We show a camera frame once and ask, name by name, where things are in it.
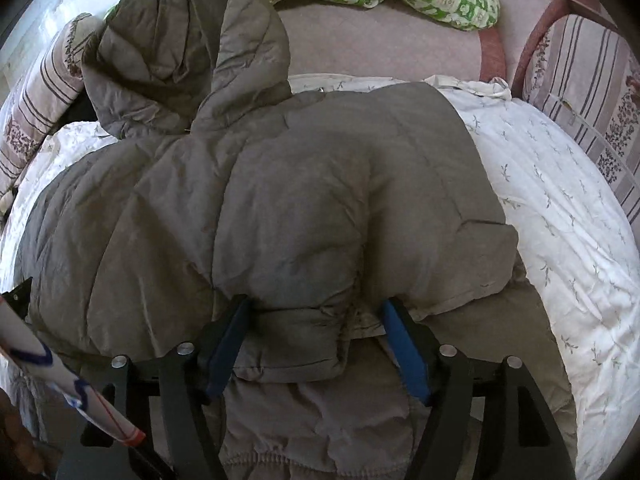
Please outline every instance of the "metal screw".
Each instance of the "metal screw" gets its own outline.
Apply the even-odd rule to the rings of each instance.
[[[126,355],[116,355],[116,357],[111,360],[112,368],[122,368],[125,364],[127,364]]]
[[[507,364],[511,368],[516,368],[517,370],[518,368],[522,368],[522,359],[516,357],[515,355],[510,355],[509,357],[507,357]]]
[[[444,355],[444,357],[453,357],[458,353],[458,350],[453,345],[442,345],[440,347],[440,353]]]
[[[180,355],[189,355],[191,353],[193,353],[193,351],[195,350],[195,346],[193,346],[193,343],[180,343],[178,345],[178,354]]]

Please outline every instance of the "bed sheet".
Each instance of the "bed sheet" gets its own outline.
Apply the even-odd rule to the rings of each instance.
[[[499,84],[438,77],[430,82],[465,121],[507,221],[520,235],[520,254],[572,383],[577,477],[595,480],[640,414],[640,342],[634,328],[640,326],[640,258],[628,221],[595,165],[537,109],[511,100]],[[398,83],[327,74],[290,79],[294,92],[370,91]],[[466,90],[451,88],[456,85]],[[17,245],[40,191],[85,153],[112,142],[97,123],[72,124],[47,139],[0,237],[3,290],[14,285]]]

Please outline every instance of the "bed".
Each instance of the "bed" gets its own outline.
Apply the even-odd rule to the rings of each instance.
[[[540,14],[545,14],[553,1],[546,1]],[[331,15],[331,6],[298,4]],[[321,49],[315,56],[301,54],[296,58],[296,52],[304,52],[304,45],[309,42],[304,29],[296,29],[305,20],[291,19],[297,8],[293,2],[282,5],[281,10],[292,36],[296,72],[325,70],[366,75],[377,66],[381,67],[377,75],[397,79],[302,74],[290,78],[294,91],[370,91],[400,84],[402,79],[425,79],[444,63],[425,66],[422,58],[421,64],[407,63],[407,59],[420,56],[420,44],[416,44],[415,38],[402,46],[402,52],[408,55],[395,58],[395,64],[389,63],[388,52],[370,51],[364,62],[353,57],[350,68],[349,61],[344,56],[335,56],[332,48]],[[347,12],[345,9],[353,10],[347,7],[339,9],[349,15],[348,20],[358,21],[359,12]],[[373,12],[372,16],[380,20],[391,19],[381,14],[385,12],[391,15],[396,12],[408,20],[421,18],[411,14],[407,17],[407,12],[399,10],[394,2],[367,12]],[[426,27],[426,36],[434,24],[423,23],[419,26]],[[528,43],[529,36],[526,39],[521,43]],[[431,83],[440,88],[465,121],[508,222],[520,235],[518,249],[527,275],[543,300],[572,384],[577,405],[578,478],[596,479],[615,457],[640,415],[637,408],[640,343],[634,328],[640,316],[638,249],[618,200],[580,146],[533,106],[511,99],[511,93],[504,91],[500,83],[488,90],[460,81],[498,75],[513,85],[517,74],[523,73],[520,56],[513,56],[511,65],[503,60],[504,68],[499,63],[491,65],[488,53],[493,50],[487,47],[491,39],[478,35],[473,41],[476,43],[471,48],[478,49],[476,64],[461,66],[453,62],[444,72],[458,78],[437,78]],[[509,45],[512,50],[526,47]],[[14,285],[15,250],[39,192],[85,153],[112,142],[113,137],[106,136],[98,124],[75,123],[43,143],[24,173],[14,208],[2,231],[0,288],[8,290]],[[14,379],[0,385],[13,388],[12,397],[23,399],[23,405],[37,406],[45,399],[42,389]],[[66,413],[63,406],[55,410]],[[31,414],[33,433],[56,440],[46,428],[46,418],[51,415],[27,409],[24,414]],[[53,417],[58,420],[66,415]]]

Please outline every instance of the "striped cushion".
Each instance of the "striped cushion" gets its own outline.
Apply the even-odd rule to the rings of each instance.
[[[558,20],[529,63],[524,99],[589,155],[639,242],[640,66],[626,41],[574,14]]]
[[[101,21],[80,14],[67,23],[10,93],[0,111],[0,215],[12,202],[11,188],[44,137],[84,88],[84,44]]]

